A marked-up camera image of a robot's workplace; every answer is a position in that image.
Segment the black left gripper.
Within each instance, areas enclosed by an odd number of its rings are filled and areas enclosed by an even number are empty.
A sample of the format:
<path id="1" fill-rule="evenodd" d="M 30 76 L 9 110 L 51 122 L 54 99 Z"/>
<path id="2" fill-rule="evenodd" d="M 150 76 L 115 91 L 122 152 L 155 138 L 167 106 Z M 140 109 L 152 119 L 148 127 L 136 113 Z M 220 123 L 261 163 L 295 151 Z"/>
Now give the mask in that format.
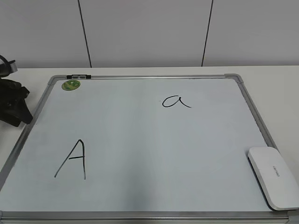
<path id="1" fill-rule="evenodd" d="M 30 91 L 21 83 L 0 79 L 0 120 L 18 127 L 21 122 L 30 124 L 33 116 L 30 113 L 25 98 Z"/>

